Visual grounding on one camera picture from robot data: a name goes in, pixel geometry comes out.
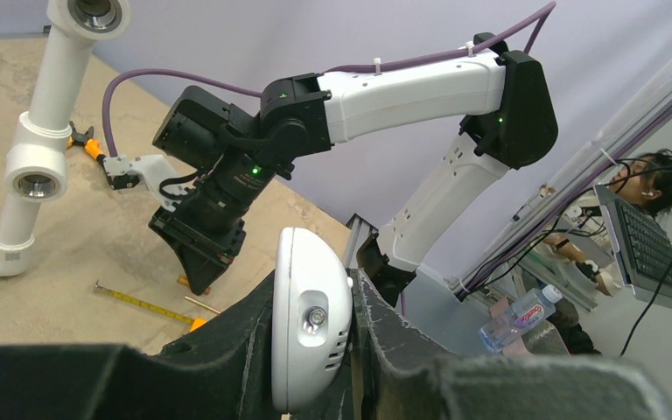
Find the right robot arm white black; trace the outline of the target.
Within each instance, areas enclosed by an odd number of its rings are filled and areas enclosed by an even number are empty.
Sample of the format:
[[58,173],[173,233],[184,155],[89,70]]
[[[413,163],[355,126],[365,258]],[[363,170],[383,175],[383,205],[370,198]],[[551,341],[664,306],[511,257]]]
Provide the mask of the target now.
[[[144,64],[198,74],[241,88],[264,88],[274,79],[322,71],[349,60],[365,60],[370,53],[404,59],[433,53],[448,41],[387,36],[375,42],[333,33],[267,33],[176,37],[153,40],[147,45]],[[237,301],[272,269],[266,262],[256,268],[265,250],[276,246],[282,215],[270,217],[273,199],[301,196],[313,221],[308,228],[325,237],[337,249],[346,245],[343,223],[358,214],[374,224],[386,223],[427,179],[457,135],[459,119],[387,129],[361,136],[331,150],[295,161],[292,180],[277,178],[255,201],[246,217],[247,239],[241,256],[219,279],[209,295],[217,302]],[[525,193],[543,184],[556,171],[558,149],[543,159],[509,172],[484,192],[451,225],[427,255],[428,265],[442,275],[456,274],[475,263],[501,231],[501,221]]]

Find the yellow tape measure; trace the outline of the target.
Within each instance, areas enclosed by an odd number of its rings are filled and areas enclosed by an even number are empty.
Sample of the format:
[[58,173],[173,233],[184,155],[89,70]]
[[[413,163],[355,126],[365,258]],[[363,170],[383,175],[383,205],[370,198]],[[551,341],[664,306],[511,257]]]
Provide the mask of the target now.
[[175,311],[165,309],[161,306],[148,303],[146,301],[143,301],[142,299],[132,297],[131,295],[122,293],[120,291],[107,288],[101,285],[99,281],[96,281],[94,283],[94,290],[103,295],[114,298],[116,300],[142,308],[148,312],[153,312],[165,318],[181,322],[189,326],[189,332],[195,331],[196,329],[202,327],[207,322],[207,320],[204,318],[191,318],[184,314],[177,313]]

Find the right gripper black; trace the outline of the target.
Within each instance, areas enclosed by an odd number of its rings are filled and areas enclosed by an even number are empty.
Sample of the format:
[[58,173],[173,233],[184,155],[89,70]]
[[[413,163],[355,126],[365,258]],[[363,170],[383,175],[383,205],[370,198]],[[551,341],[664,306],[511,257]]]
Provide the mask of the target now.
[[222,233],[208,233],[162,207],[151,216],[148,226],[173,250],[196,296],[203,295],[228,270],[246,238],[244,220]]

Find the clear plastic water bottle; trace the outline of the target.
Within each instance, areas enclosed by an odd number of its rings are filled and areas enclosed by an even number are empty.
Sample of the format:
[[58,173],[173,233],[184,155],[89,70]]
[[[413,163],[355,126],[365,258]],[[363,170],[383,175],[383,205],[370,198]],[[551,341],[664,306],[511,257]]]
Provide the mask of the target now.
[[554,285],[533,289],[479,329],[487,350],[499,353],[556,312],[563,294]]

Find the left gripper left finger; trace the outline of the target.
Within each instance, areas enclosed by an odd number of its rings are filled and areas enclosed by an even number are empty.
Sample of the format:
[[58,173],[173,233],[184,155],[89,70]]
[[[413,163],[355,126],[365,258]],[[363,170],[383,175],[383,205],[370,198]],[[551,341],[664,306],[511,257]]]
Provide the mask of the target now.
[[0,346],[0,419],[275,419],[273,276],[148,355],[124,344]]

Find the black computer keyboard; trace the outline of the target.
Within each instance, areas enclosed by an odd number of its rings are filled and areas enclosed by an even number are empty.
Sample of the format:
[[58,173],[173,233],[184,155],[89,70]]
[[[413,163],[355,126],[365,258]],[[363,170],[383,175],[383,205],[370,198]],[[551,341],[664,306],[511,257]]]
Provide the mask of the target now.
[[636,300],[672,310],[672,245],[658,223],[604,185],[593,188],[612,256]]

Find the small brown allen key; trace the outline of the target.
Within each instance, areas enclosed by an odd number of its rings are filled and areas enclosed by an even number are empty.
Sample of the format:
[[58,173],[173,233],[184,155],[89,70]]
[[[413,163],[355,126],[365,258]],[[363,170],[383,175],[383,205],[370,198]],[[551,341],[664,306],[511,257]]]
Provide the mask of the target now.
[[209,304],[206,304],[206,303],[204,303],[204,302],[202,302],[202,301],[199,301],[198,299],[196,299],[196,298],[194,298],[194,297],[183,296],[183,299],[184,299],[185,301],[187,301],[187,302],[193,304],[193,305],[198,306],[199,308],[202,308],[202,309],[204,309],[204,310],[206,310],[206,311],[208,311],[208,312],[211,312],[211,313],[214,314],[214,315],[220,315],[220,314],[221,314],[221,311],[219,311],[219,310],[213,308],[213,307],[212,307],[211,305],[209,305]]

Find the seated person in background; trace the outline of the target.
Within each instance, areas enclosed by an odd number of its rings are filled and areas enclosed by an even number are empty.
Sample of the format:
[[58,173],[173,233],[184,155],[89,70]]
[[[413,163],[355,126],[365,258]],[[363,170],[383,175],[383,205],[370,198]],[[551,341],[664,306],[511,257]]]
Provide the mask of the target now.
[[672,150],[628,159],[611,180],[575,199],[533,253],[612,298],[627,287],[672,299],[672,243],[657,219],[672,210]]

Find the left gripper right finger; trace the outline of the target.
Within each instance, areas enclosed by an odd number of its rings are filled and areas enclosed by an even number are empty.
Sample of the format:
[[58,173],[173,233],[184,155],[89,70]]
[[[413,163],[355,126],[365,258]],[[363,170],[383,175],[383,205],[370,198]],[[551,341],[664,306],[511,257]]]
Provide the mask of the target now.
[[420,332],[351,269],[359,419],[672,419],[646,372],[601,356],[471,356]]

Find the white PVC pipe frame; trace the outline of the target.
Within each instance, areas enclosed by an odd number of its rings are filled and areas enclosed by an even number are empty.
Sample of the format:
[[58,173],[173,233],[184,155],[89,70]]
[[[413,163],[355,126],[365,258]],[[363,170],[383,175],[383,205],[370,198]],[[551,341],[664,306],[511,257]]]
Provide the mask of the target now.
[[42,204],[67,190],[65,150],[70,119],[94,46],[128,28],[127,1],[51,1],[51,21],[30,107],[17,120],[6,155],[7,192],[0,215],[0,277],[24,273],[32,261]]

